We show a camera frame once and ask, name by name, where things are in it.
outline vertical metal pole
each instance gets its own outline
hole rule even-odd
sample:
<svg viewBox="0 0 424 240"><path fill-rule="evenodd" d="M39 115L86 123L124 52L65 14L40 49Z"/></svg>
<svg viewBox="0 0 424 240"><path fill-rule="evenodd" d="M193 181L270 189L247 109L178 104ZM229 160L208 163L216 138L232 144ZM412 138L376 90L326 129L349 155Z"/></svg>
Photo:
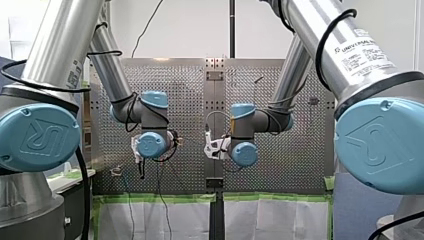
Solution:
<svg viewBox="0 0 424 240"><path fill-rule="evenodd" d="M230 0L230 58L236 57L236 0Z"/></svg>

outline green tape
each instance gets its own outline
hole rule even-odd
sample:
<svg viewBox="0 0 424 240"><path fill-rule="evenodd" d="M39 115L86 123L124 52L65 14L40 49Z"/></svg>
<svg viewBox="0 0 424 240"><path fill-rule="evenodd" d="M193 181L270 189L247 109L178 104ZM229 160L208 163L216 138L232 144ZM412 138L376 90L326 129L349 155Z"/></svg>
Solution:
<svg viewBox="0 0 424 240"><path fill-rule="evenodd" d="M208 203L215 201L214 194L194 194L194 195L162 195L165 203ZM125 195L94 196L94 201L101 204L106 203L127 203L131 199L132 203L161 203L159 195L153 193L132 193Z"/></svg>
<svg viewBox="0 0 424 240"><path fill-rule="evenodd" d="M324 177L325 188L327 189L327 191L334 190L334 181L335 181L334 176Z"/></svg>
<svg viewBox="0 0 424 240"><path fill-rule="evenodd" d="M328 240L333 240L333 196L328 195L327 199L329 200L328 202L328 230L327 230L327 237Z"/></svg>
<svg viewBox="0 0 424 240"><path fill-rule="evenodd" d="M327 195L298 195L284 193L224 193L224 201L257 201L260 199L290 202L329 202Z"/></svg>
<svg viewBox="0 0 424 240"><path fill-rule="evenodd" d="M100 224L100 208L102 207L102 203L93 201L93 231L94 231L94 240L99 239L99 224Z"/></svg>

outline small object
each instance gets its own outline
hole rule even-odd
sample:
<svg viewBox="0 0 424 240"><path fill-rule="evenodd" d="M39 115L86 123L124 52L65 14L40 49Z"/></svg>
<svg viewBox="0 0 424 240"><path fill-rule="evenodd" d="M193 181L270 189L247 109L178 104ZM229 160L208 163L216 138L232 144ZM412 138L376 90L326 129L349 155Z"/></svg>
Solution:
<svg viewBox="0 0 424 240"><path fill-rule="evenodd" d="M65 227L69 227L69 226L71 226L71 218L66 217L65 218Z"/></svg>
<svg viewBox="0 0 424 240"><path fill-rule="evenodd" d="M121 177L122 176L122 167L121 165L118 165L115 168L112 168L110 170L110 174L112 175L112 177Z"/></svg>
<svg viewBox="0 0 424 240"><path fill-rule="evenodd" d="M317 98L317 97L310 97L309 98L309 101L308 101L309 105L318 105L318 103L319 103L319 98Z"/></svg>

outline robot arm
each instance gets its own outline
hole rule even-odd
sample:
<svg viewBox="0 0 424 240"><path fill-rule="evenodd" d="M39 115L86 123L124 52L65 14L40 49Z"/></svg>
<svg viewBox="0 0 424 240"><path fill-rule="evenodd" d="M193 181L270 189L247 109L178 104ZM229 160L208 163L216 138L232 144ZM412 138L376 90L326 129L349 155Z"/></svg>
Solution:
<svg viewBox="0 0 424 240"><path fill-rule="evenodd" d="M309 55L338 101L334 141L346 169L380 191L424 193L424 99L417 90L423 89L424 74L399 71L368 32L356 26L356 11L344 11L338 0L266 2L285 16L297 35L268 110L289 109L288 102L276 108L276 96L290 96L280 93L301 86L296 76L307 72ZM298 75L288 74L290 69ZM232 108L230 152L236 163L257 159L253 134L263 130L256 126L266 124L258 116L252 104Z"/></svg>
<svg viewBox="0 0 424 240"><path fill-rule="evenodd" d="M112 32L100 15L90 52L107 53L117 49ZM103 87L112 103L110 114L118 122L142 123L142 134L137 140L137 150L144 158L157 158L174 147L174 131L168 131L168 96L165 92L146 91L138 97L131 91L123 72L119 56L100 54L90 56Z"/></svg>
<svg viewBox="0 0 424 240"><path fill-rule="evenodd" d="M176 134L167 131L166 93L149 91L139 98L131 92L119 58L103 54L116 49L101 24L104 2L50 1L18 80L23 84L7 85L0 93L0 168L47 171L74 154L80 128L73 93L82 92L76 88L89 48L97 53L91 58L112 102L112 116L124 123L143 122L140 155L157 158L175 146Z"/></svg>

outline silver metal arm segment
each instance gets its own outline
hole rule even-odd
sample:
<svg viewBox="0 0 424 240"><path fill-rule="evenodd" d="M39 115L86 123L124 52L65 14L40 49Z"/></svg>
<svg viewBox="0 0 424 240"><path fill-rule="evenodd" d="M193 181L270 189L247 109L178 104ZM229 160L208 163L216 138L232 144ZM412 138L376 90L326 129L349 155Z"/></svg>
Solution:
<svg viewBox="0 0 424 240"><path fill-rule="evenodd" d="M364 184L394 194L424 193L424 74L401 72L356 11L338 0L266 0L281 12L338 101L335 148Z"/></svg>
<svg viewBox="0 0 424 240"><path fill-rule="evenodd" d="M115 39L107 27L103 16L99 17L97 28L90 44L92 53L110 52L118 49ZM102 54L90 56L94 67L99 74L103 87L113 105L111 114L120 122L127 121L127 109L133 101L133 92L122 70L121 61L117 54ZM136 101L132 108L130 122L141 122L141 103Z"/></svg>
<svg viewBox="0 0 424 240"><path fill-rule="evenodd" d="M294 35L286 61L281 69L277 86L268 107L288 112L295 105L297 93L302 90L312 61L297 34Z"/></svg>
<svg viewBox="0 0 424 240"><path fill-rule="evenodd" d="M103 4L50 1L21 79L78 88ZM42 171L66 162L80 144L78 105L70 93L21 84L3 87L0 103L0 236L64 239L64 200L52 194Z"/></svg>

